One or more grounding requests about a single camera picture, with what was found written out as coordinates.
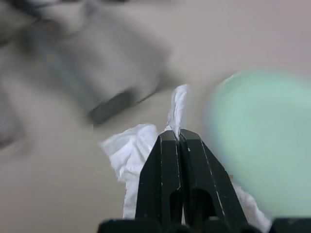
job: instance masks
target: white surface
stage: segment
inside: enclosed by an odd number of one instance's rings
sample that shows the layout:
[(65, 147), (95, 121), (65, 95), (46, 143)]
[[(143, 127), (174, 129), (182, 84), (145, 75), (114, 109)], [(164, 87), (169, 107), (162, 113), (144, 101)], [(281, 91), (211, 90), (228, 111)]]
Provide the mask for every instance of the white surface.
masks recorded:
[[(268, 66), (311, 74), (309, 1), (136, 2), (118, 10), (171, 46), (169, 66), (194, 95), (187, 127), (200, 135), (206, 94), (233, 72)], [(122, 217), (125, 189), (97, 143), (140, 123), (163, 129), (172, 90), (93, 128), (51, 87), (21, 74), (6, 80), (32, 148), (1, 160), (0, 232), (93, 233), (103, 219)]]

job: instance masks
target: gray object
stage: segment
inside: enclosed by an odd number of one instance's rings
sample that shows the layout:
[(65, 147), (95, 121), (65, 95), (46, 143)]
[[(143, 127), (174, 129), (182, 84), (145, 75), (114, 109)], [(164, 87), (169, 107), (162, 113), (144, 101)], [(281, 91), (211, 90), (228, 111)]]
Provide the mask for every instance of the gray object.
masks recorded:
[(24, 138), (19, 118), (0, 84), (0, 150), (11, 148)]
[(111, 11), (88, 5), (80, 31), (61, 43), (37, 25), (28, 43), (95, 124), (154, 93), (166, 53)]

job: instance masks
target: blurry gray box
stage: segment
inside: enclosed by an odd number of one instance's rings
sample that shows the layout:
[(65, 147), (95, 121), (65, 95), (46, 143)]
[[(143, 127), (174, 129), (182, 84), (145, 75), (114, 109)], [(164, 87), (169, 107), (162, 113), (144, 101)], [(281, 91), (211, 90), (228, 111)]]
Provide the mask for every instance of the blurry gray box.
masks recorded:
[(153, 94), (166, 64), (166, 50), (113, 9), (88, 3), (84, 24), (60, 44), (36, 27), (29, 38), (42, 59), (100, 124)]

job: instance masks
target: white tissue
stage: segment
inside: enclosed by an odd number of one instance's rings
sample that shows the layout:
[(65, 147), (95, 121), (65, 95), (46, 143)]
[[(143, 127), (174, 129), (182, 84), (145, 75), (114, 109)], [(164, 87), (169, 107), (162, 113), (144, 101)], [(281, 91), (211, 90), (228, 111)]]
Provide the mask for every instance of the white tissue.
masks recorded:
[(271, 222), (268, 220), (262, 211), (258, 209), (255, 199), (252, 195), (244, 192), (241, 187), (233, 184), (247, 222), (261, 230), (263, 233), (268, 232), (271, 227)]
[(172, 94), (171, 109), (168, 115), (167, 127), (165, 130), (173, 130), (178, 139), (180, 129), (186, 128), (186, 96), (189, 87), (182, 85), (177, 87)]
[[(172, 104), (165, 130), (173, 130), (176, 138), (179, 136), (180, 129), (186, 128), (185, 105), (188, 88), (188, 85), (179, 86), (172, 94)], [(118, 180), (125, 182), (123, 218), (135, 218), (139, 175), (157, 137), (155, 125), (137, 125), (101, 143)], [(241, 187), (234, 185), (234, 189), (248, 223), (264, 233), (268, 232), (270, 221), (258, 209), (254, 198), (245, 193)]]

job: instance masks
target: green object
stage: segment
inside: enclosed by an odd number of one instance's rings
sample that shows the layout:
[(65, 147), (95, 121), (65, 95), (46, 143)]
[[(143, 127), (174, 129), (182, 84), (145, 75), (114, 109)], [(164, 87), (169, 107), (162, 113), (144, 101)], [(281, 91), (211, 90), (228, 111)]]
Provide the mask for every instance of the green object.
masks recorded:
[(207, 113), (220, 162), (268, 218), (311, 216), (311, 84), (245, 71), (217, 88)]

